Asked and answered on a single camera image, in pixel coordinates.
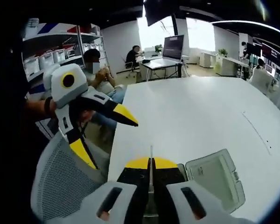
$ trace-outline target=storage shelf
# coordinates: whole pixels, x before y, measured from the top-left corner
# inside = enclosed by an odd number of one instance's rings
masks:
[[[62,64],[65,64],[65,63],[67,63],[67,62],[71,62],[71,61],[74,61],[74,60],[77,60],[77,59],[80,59],[80,58],[82,58],[80,55],[79,55],[79,56],[73,56],[73,57],[70,57],[70,58],[68,58],[68,59],[65,59],[64,61],[57,62],[56,64],[62,65]],[[40,77],[40,76],[42,77],[42,76],[43,76],[43,73],[44,73],[44,69],[39,70],[38,72],[33,73],[33,74],[27,76],[28,82],[31,82],[31,81],[33,81],[34,79],[36,79],[36,78],[38,78],[38,77]]]
[[[91,43],[102,36],[81,33],[83,43]],[[23,39],[23,59],[33,56],[41,51],[61,47],[64,44],[77,44],[77,33],[57,32],[51,34],[38,34]]]

